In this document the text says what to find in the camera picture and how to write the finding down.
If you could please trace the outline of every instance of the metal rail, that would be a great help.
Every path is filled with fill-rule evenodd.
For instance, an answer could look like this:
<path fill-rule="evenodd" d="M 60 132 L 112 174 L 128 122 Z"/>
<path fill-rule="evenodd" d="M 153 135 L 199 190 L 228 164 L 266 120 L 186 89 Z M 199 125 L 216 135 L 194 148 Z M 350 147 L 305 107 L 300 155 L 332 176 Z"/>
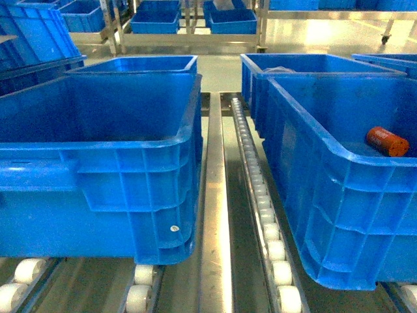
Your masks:
<path fill-rule="evenodd" d="M 258 164 L 259 164 L 259 155 L 257 154 L 257 150 L 256 150 L 256 147 L 255 147 L 255 144 L 254 144 L 254 141 L 253 141 L 250 129 L 249 129 L 249 125 L 248 125 L 248 122 L 246 121 L 246 119 L 243 119 L 240 122 L 241 125 L 244 125 L 244 128 L 242 128 L 239 125 L 238 114 L 240 113 L 240 116 L 244 116 L 243 115 L 242 104 L 241 104 L 240 100 L 238 98 L 234 98 L 232 100 L 231 107 L 232 107 L 232 111 L 233 111 L 233 120 L 235 122 L 235 128 L 236 128 L 236 132 L 237 132 L 240 157 L 242 158 L 242 163 L 243 163 L 243 168 L 244 168 L 245 183 L 246 183 L 250 203 L 251 203 L 251 206 L 252 206 L 251 212 L 252 212 L 252 217 L 253 217 L 253 227 L 255 228 L 256 236 L 257 236 L 257 239 L 258 239 L 259 253 L 260 253 L 260 256 L 261 256 L 261 261 L 262 261 L 262 264 L 263 264 L 264 274 L 265 274 L 265 278 L 266 278 L 266 286 L 267 286 L 267 289 L 268 289 L 270 305 L 271 305 L 271 309 L 272 309 L 273 313 L 280 313 L 281 312 L 280 299 L 278 297 L 275 282 L 274 282 L 274 277 L 272 275 L 271 262 L 269 260 L 268 254 L 267 254 L 266 239 L 263 235 L 262 225 L 261 225 L 261 218 L 259 216 L 259 208 L 258 208 L 258 204 L 257 204 L 256 197 L 255 197 L 255 189 L 254 189 L 254 185 L 252 184 L 252 180 L 251 180 L 251 173 L 250 173 L 250 169 L 249 169 L 248 159 L 247 159 L 245 151 L 244 151 L 244 144 L 245 143 L 242 139 L 243 136 L 245 137 L 245 139 L 249 140 L 249 142 L 250 142 L 249 145 L 251 145 L 253 147 L 253 150 L 254 150 L 254 153 L 255 153 L 255 158 L 258 161 Z M 266 183 L 264 178 L 263 178 L 263 181 L 264 181 L 264 184 L 267 187 L 266 189 L 268 190 L 268 186 L 267 186 L 267 183 Z M 272 200 L 270 199 L 269 193 L 267 193 L 266 196 L 269 198 L 269 201 L 272 204 Z M 276 216 L 274 217 L 274 219 L 275 219 L 275 223 L 277 225 L 280 225 Z M 285 234 L 283 234 L 282 231 L 281 231 L 281 238 L 282 238 L 282 240 L 285 244 L 285 252 L 286 252 L 286 255 L 287 255 L 287 260 L 291 264 L 291 270 L 292 270 L 292 274 L 293 274 L 293 284 L 298 288 L 298 291 L 300 293 L 300 298 L 301 298 L 301 302 L 302 302 L 302 312 L 303 313 L 309 313 L 310 311 L 309 311 L 309 307 L 308 307 L 308 304 L 307 304 L 307 299 L 306 299 L 306 296 L 303 292 L 302 285 L 300 283 L 300 279 L 299 279 L 299 277 L 296 273 L 296 268 L 295 268 L 295 265 L 294 265 L 293 257 L 291 256 L 291 253 L 289 251 L 288 242 L 285 238 Z"/>
<path fill-rule="evenodd" d="M 233 286 L 220 94 L 210 95 L 199 312 L 232 313 Z"/>
<path fill-rule="evenodd" d="M 270 20 L 417 20 L 417 12 L 268 11 Z"/>

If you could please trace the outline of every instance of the caster wheel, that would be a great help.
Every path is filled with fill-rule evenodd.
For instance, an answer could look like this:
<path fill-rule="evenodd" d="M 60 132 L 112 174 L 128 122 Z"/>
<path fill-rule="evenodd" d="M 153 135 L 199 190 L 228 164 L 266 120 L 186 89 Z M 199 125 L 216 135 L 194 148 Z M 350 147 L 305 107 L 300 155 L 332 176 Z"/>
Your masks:
<path fill-rule="evenodd" d="M 382 44 L 386 44 L 388 42 L 388 39 L 390 39 L 390 36 L 382 36 L 381 42 Z"/>
<path fill-rule="evenodd" d="M 145 313 L 151 287 L 145 285 L 132 286 L 126 299 L 126 313 Z"/>
<path fill-rule="evenodd" d="M 154 280 L 154 267 L 152 265 L 137 265 L 135 268 L 135 285 L 151 286 Z"/>
<path fill-rule="evenodd" d="M 14 281 L 20 284 L 30 285 L 39 275 L 39 272 L 45 266 L 44 259 L 24 259 L 19 263 L 14 272 Z"/>
<path fill-rule="evenodd" d="M 407 296 L 407 299 L 414 305 L 417 305 L 417 286 L 406 285 L 402 286 L 401 290 Z"/>
<path fill-rule="evenodd" d="M 278 287 L 278 293 L 280 295 L 282 313 L 301 313 L 302 303 L 297 287 L 280 286 Z"/>
<path fill-rule="evenodd" d="M 280 240 L 270 240 L 266 242 L 269 260 L 283 261 L 285 260 L 285 246 Z"/>
<path fill-rule="evenodd" d="M 12 312 L 26 292 L 26 284 L 7 284 L 0 287 L 0 313 Z"/>
<path fill-rule="evenodd" d="M 274 281 L 277 286 L 290 286 L 293 283 L 293 272 L 288 261 L 277 261 L 272 264 Z"/>

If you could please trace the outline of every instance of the crate rim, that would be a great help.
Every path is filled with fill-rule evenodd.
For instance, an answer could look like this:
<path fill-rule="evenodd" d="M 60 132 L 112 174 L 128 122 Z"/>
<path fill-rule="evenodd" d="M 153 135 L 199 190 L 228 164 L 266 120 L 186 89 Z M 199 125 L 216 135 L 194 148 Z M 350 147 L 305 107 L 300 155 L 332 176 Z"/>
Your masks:
<path fill-rule="evenodd" d="M 416 81 L 409 78 L 394 78 L 390 77 L 392 80 L 404 80 L 409 81 L 414 84 L 417 84 Z M 390 156 L 364 156 L 358 155 L 346 149 L 341 143 L 339 143 L 335 137 L 333 137 L 323 126 L 320 124 L 291 94 L 284 89 L 274 78 L 268 79 L 270 85 L 272 85 L 281 95 L 286 99 L 292 109 L 298 114 L 299 118 L 303 122 L 313 125 L 312 129 L 316 136 L 326 145 L 326 148 L 329 152 L 337 155 L 338 157 L 344 158 L 349 162 L 354 162 L 357 164 L 363 164 L 368 166 L 376 167 L 408 167 L 416 168 L 417 160 L 412 157 L 390 157 Z"/>
<path fill-rule="evenodd" d="M 240 58 L 242 59 L 242 62 L 247 65 L 250 69 L 253 69 L 255 72 L 252 73 L 256 75 L 256 78 L 266 78 L 266 77 L 270 77 L 271 75 L 299 75 L 299 76 L 340 76 L 340 75 L 344 75 L 344 74 L 348 74 L 348 73 L 352 73 L 355 76 L 369 76 L 369 74 L 371 73 L 373 77 L 375 76 L 406 76 L 407 74 L 399 71 L 399 70 L 394 70 L 392 68 L 386 68 L 386 67 L 382 67 L 379 65 L 374 65 L 374 64 L 369 64 L 367 62 L 362 62 L 362 61 L 358 61 L 355 59 L 348 59 L 346 57 L 340 57 L 338 55 L 333 55 L 333 54 L 327 54 L 327 53 L 263 53 L 262 55 L 297 55 L 297 56 L 301 56 L 301 55 L 305 55 L 305 56 L 321 56 L 321 55 L 328 55 L 330 57 L 335 57 L 336 59 L 343 59 L 343 60 L 348 60 L 351 61 L 353 63 L 360 63 L 362 65 L 370 65 L 373 68 L 378 68 L 378 69 L 383 69 L 385 70 L 385 72 L 296 72 L 296 73 L 264 73 L 263 70 L 261 70 L 260 67 L 257 66 L 257 64 L 255 62 L 253 62 L 249 56 L 251 55 L 259 55 L 259 53 L 242 53 L 240 54 Z"/>
<path fill-rule="evenodd" d="M 144 75 L 144 76 L 166 76 L 167 74 L 163 73 L 139 73 L 131 75 Z M 190 97 L 188 99 L 188 104 L 186 105 L 185 111 L 181 117 L 180 125 L 178 132 L 172 136 L 172 138 L 164 140 L 149 140 L 149 141 L 119 141 L 119 142 L 0 142 L 0 151 L 37 151 L 37 150 L 80 150 L 80 149 L 137 149 L 137 148 L 161 148 L 168 147 L 172 145 L 178 145 L 179 143 L 186 142 L 189 140 L 193 133 L 194 125 L 194 115 L 196 114 L 195 110 L 197 108 L 197 101 L 192 101 L 193 98 L 197 98 L 198 92 L 200 90 L 201 78 L 200 74 L 190 74 L 190 73 L 172 73 L 170 75 L 174 76 L 190 76 L 194 77 L 194 83 L 190 91 Z M 7 95 L 1 96 L 0 99 L 5 97 L 12 97 L 18 93 L 24 93 L 27 90 L 39 88 L 45 85 L 51 85 L 55 82 L 61 82 L 70 79 L 70 76 L 63 76 L 57 78 L 56 80 L 50 80 L 45 83 L 40 83 L 36 86 L 30 88 L 22 89 L 16 91 L 15 93 L 9 93 Z"/>
<path fill-rule="evenodd" d="M 88 71 L 85 70 L 86 68 L 91 68 L 91 67 L 95 67 L 97 65 L 101 65 L 104 63 L 108 63 L 110 61 L 114 61 L 114 60 L 118 60 L 118 59 L 141 59 L 141 58 L 152 58 L 152 59 L 157 59 L 157 58 L 161 58 L 163 57 L 164 59 L 166 58 L 174 58 L 174 57 L 191 57 L 190 61 L 187 63 L 187 65 L 180 70 L 127 70 L 127 71 L 123 71 L 123 72 L 115 72 L 115 71 Z M 99 62 L 99 63 L 95 63 L 95 64 L 91 64 L 91 65 L 87 65 L 86 67 L 83 67 L 83 70 L 80 70 L 79 68 L 75 68 L 74 70 L 69 70 L 66 73 L 69 73 L 71 75 L 73 74 L 77 74 L 77 75 L 81 75 L 81 74 L 100 74 L 100 75 L 125 75 L 125 74 L 139 74 L 139 73 L 150 73 L 150 72 L 154 72 L 154 73 L 165 73 L 165 72 L 172 72 L 173 74 L 175 74 L 176 72 L 183 72 L 183 71 L 187 71 L 191 69 L 191 66 L 193 65 L 193 63 L 195 63 L 197 61 L 198 55 L 152 55 L 152 56 L 139 56 L 139 57 L 115 57 L 113 59 L 107 60 L 107 61 L 103 61 L 103 62 Z"/>
<path fill-rule="evenodd" d="M 388 57 L 388 55 L 398 55 L 398 56 L 416 56 L 415 61 L 393 59 Z M 352 54 L 352 58 L 357 61 L 378 61 L 381 60 L 386 64 L 391 65 L 403 65 L 406 67 L 415 66 L 417 67 L 417 54 L 412 53 L 384 53 L 384 54 Z"/>
<path fill-rule="evenodd" d="M 132 20 L 134 19 L 134 17 L 135 17 L 137 14 L 141 13 L 141 12 L 155 12 L 155 13 L 159 13 L 159 12 L 177 12 L 177 10 L 163 10 L 163 11 L 155 11 L 155 10 L 139 10 L 139 11 L 137 11 L 137 12 L 136 12 L 136 14 L 135 14 L 135 15 L 133 15 L 133 16 L 132 16 L 132 18 L 130 19 L 130 21 L 129 21 L 130 25 L 131 25 L 132 23 L 138 23 L 138 24 L 158 24 L 158 25 L 160 25 L 160 24 L 169 24 L 169 25 L 172 25 L 172 24 L 177 23 L 177 22 L 180 20 L 180 15 L 181 15 L 181 11 L 179 10 L 179 11 L 177 12 L 177 15 L 175 15 L 175 19 L 174 19 L 172 22 L 133 22 Z"/>
<path fill-rule="evenodd" d="M 45 62 L 45 63 L 41 63 L 41 64 L 36 64 L 36 65 L 28 65 L 26 67 L 20 67 L 20 68 L 15 68 L 15 69 L 10 69 L 10 70 L 6 70 L 4 72 L 0 72 L 0 80 L 2 79 L 7 79 L 7 78 L 13 78 L 16 75 L 20 75 L 20 74 L 30 74 L 30 73 L 34 73 L 37 72 L 38 70 L 44 70 L 45 67 L 56 67 L 59 65 L 64 65 L 64 64 L 68 64 L 68 63 L 73 63 L 73 62 L 80 62 L 80 61 L 84 61 L 87 59 L 86 55 L 81 55 L 79 57 L 69 57 L 66 59 L 61 59 L 61 60 L 56 60 L 56 61 L 51 61 L 51 62 Z"/>
<path fill-rule="evenodd" d="M 67 3 L 66 5 L 62 6 L 61 8 L 58 8 L 57 11 L 59 11 L 61 13 L 61 15 L 65 15 L 65 16 L 90 16 L 91 14 L 95 13 L 97 10 L 101 10 L 101 6 L 100 4 L 98 4 L 98 7 L 96 7 L 94 10 L 90 11 L 90 13 L 65 13 L 65 12 L 61 12 L 61 9 L 67 7 L 68 5 L 71 5 L 75 2 L 86 2 L 86 1 L 80 1 L 80 0 L 73 0 L 69 3 Z"/>
<path fill-rule="evenodd" d="M 226 12 L 226 11 L 250 11 L 252 14 L 253 19 L 252 20 L 242 20 L 242 21 L 233 21 L 233 22 L 214 22 L 213 17 L 211 13 L 218 14 L 219 12 Z M 244 22 L 255 22 L 257 23 L 257 17 L 255 13 L 250 10 L 249 8 L 235 8 L 233 10 L 216 10 L 216 11 L 210 11 L 210 16 L 208 17 L 210 19 L 211 25 L 221 25 L 221 24 L 236 24 L 236 23 L 244 23 Z"/>

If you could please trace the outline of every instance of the floor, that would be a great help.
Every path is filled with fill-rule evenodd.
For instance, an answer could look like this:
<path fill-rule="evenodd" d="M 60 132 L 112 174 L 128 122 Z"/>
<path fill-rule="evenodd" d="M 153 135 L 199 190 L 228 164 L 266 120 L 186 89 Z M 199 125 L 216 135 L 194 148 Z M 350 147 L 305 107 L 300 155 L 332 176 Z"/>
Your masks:
<path fill-rule="evenodd" d="M 299 21 L 288 20 L 279 21 L 273 20 L 268 24 L 268 36 L 266 45 L 267 52 L 270 53 L 332 53 L 342 56 L 350 56 L 352 53 L 416 53 L 417 52 L 417 31 L 414 31 L 413 22 L 395 22 L 392 29 L 392 38 L 386 46 L 381 45 L 381 33 L 384 31 L 386 22 L 365 22 L 365 21 Z M 84 46 L 80 47 L 81 52 L 88 56 L 87 64 L 96 63 L 105 59 L 109 59 L 109 50 L 107 46 Z M 129 49 L 129 55 L 137 54 L 198 54 L 199 73 L 203 75 L 202 91 L 204 92 L 218 92 L 218 91 L 240 91 L 241 84 L 241 64 L 240 53 L 249 52 L 245 49 L 210 47 L 199 49 L 182 49 L 182 48 L 144 48 L 144 49 Z M 207 131 L 207 118 L 203 119 L 203 129 Z M 239 171 L 239 154 L 237 148 L 236 137 L 234 133 L 234 125 L 231 117 L 223 118 L 223 129 L 225 130 L 225 146 L 229 171 L 237 173 Z M 265 155 L 262 154 L 261 140 L 256 139 L 258 151 L 260 152 L 263 166 L 266 168 Z M 239 195 L 239 186 L 232 186 Z M 279 197 L 276 192 L 273 192 L 274 200 L 277 207 L 280 207 Z M 239 196 L 231 197 L 229 200 L 232 205 L 238 203 Z M 235 216 L 240 216 L 238 221 L 233 221 L 237 228 L 244 229 L 248 223 L 248 212 L 237 211 Z M 241 258 L 237 267 L 241 270 L 237 273 L 237 290 L 240 292 L 239 312 L 267 312 L 264 299 L 265 295 L 262 293 L 262 282 L 257 279 L 256 272 L 259 268 L 255 263 L 245 263 L 245 254 L 248 254 L 248 243 L 253 241 L 253 234 L 247 232 L 247 236 L 236 238 L 234 249 Z M 76 271 L 82 267 L 85 275 L 94 275 L 94 272 L 103 271 L 111 267 L 117 267 L 114 263 L 109 263 L 106 268 L 98 268 L 95 263 L 79 265 L 76 261 L 70 265 L 69 271 Z M 176 267 L 170 267 L 167 270 L 167 275 L 170 277 L 163 285 L 162 295 L 163 300 L 159 306 L 159 312 L 195 312 L 197 299 L 197 282 L 194 271 L 197 271 L 193 266 L 195 262 L 191 259 Z M 373 293 L 369 292 L 345 292 L 345 291 L 331 291 L 319 286 L 308 278 L 302 271 L 302 267 L 298 262 L 298 268 L 302 279 L 303 287 L 308 297 L 311 311 L 316 312 L 339 312 L 339 313 L 354 313 L 354 312 L 387 312 L 379 307 L 374 298 Z M 129 273 L 121 273 L 121 275 L 128 276 Z M 68 272 L 68 277 L 74 277 L 73 273 Z M 112 312 L 111 301 L 107 301 L 104 306 L 94 308 L 95 301 L 88 300 L 88 294 L 94 287 L 108 286 L 109 282 L 94 281 L 85 285 L 84 282 L 74 282 L 79 286 L 72 287 L 74 298 L 79 301 L 69 303 L 68 298 L 65 297 L 60 302 L 60 312 Z M 195 292 L 190 294 L 185 293 L 185 290 L 192 290 L 192 288 L 185 288 L 187 285 L 195 286 Z M 55 288 L 56 295 L 51 296 L 51 302 L 44 303 L 43 310 L 39 312 L 52 312 L 51 306 L 56 303 L 55 297 L 59 297 L 60 290 L 66 288 L 66 285 L 60 285 Z"/>

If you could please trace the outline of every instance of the metal frame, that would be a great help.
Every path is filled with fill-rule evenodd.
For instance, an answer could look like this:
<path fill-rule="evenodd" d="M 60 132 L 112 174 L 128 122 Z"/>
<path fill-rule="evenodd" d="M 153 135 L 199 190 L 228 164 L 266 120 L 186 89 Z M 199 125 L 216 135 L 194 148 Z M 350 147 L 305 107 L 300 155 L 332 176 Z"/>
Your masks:
<path fill-rule="evenodd" d="M 231 108 L 232 108 L 232 112 L 233 112 L 233 120 L 235 122 L 235 130 L 236 130 L 237 138 L 238 138 L 238 146 L 239 146 L 239 151 L 240 151 L 240 157 L 241 157 L 242 163 L 243 163 L 244 180 L 245 180 L 246 190 L 248 192 L 248 197 L 250 199 L 250 204 L 251 204 L 253 227 L 255 229 L 255 234 L 256 234 L 256 237 L 257 237 L 257 240 L 258 240 L 258 249 L 259 249 L 259 253 L 260 253 L 260 259 L 262 261 L 264 276 L 265 276 L 265 280 L 266 280 L 266 286 L 267 286 L 267 290 L 268 290 L 270 307 L 271 307 L 272 313 L 281 313 L 280 300 L 278 299 L 278 293 L 277 293 L 277 290 L 276 290 L 276 287 L 275 287 L 274 277 L 272 276 L 272 266 L 270 264 L 268 254 L 266 253 L 266 239 L 263 236 L 263 231 L 262 231 L 262 226 L 261 226 L 261 219 L 260 219 L 260 216 L 259 216 L 259 213 L 258 213 L 258 211 L 259 211 L 258 210 L 258 204 L 257 204 L 256 198 L 255 198 L 254 187 L 253 187 L 251 179 L 250 179 L 249 165 L 248 165 L 248 161 L 246 159 L 246 155 L 245 155 L 244 148 L 243 148 L 244 144 L 243 144 L 243 140 L 242 140 L 242 135 L 241 135 L 240 130 L 239 130 L 238 119 L 237 119 L 237 113 L 238 112 L 237 111 L 243 112 L 243 109 L 242 109 L 242 103 L 237 97 L 235 97 L 232 100 Z M 245 121 L 244 123 L 246 125 L 246 130 L 248 131 L 247 132 L 248 137 L 246 137 L 246 138 L 249 139 L 252 142 L 252 145 L 253 145 L 254 151 L 255 151 L 255 157 L 259 161 L 259 155 L 257 153 L 257 149 L 255 147 L 255 143 L 253 141 L 252 134 L 251 134 L 250 129 L 249 129 L 249 124 L 248 124 L 247 121 Z M 278 222 L 278 219 L 276 219 L 276 224 L 280 226 L 280 223 Z M 297 273 L 296 268 L 295 268 L 293 257 L 292 257 L 292 255 L 289 251 L 289 245 L 288 245 L 287 239 L 286 239 L 285 234 L 283 232 L 281 233 L 281 236 L 282 236 L 283 242 L 285 244 L 285 252 L 287 254 L 287 260 L 291 264 L 291 271 L 293 272 L 294 286 L 297 287 L 298 292 L 300 293 L 300 298 L 301 298 L 301 301 L 302 301 L 302 312 L 303 313 L 310 313 L 309 306 L 307 304 L 306 295 L 304 294 L 304 290 L 302 289 L 302 285 L 301 285 L 300 279 L 298 277 L 298 273 Z"/>
<path fill-rule="evenodd" d="M 186 21 L 186 34 L 133 34 L 130 22 L 126 27 L 120 38 L 123 40 L 125 46 L 211 46 L 213 44 L 222 46 L 245 46 L 257 49 L 261 40 L 260 24 L 264 12 L 257 12 L 257 33 L 255 35 L 217 35 L 195 34 L 197 27 L 197 20 L 200 17 L 198 14 L 197 1 L 190 8 L 190 0 L 183 0 L 184 3 L 184 17 Z M 193 10 L 193 18 L 191 19 L 191 9 Z"/>
<path fill-rule="evenodd" d="M 264 9 L 269 7 L 270 0 L 265 0 Z M 382 35 L 382 44 L 391 37 L 390 31 L 395 20 L 417 21 L 417 12 L 381 12 L 381 11 L 269 11 L 262 20 L 260 47 L 265 47 L 266 27 L 268 20 L 388 20 Z"/>
<path fill-rule="evenodd" d="M 231 247 L 220 93 L 210 95 L 199 312 L 233 313 Z"/>

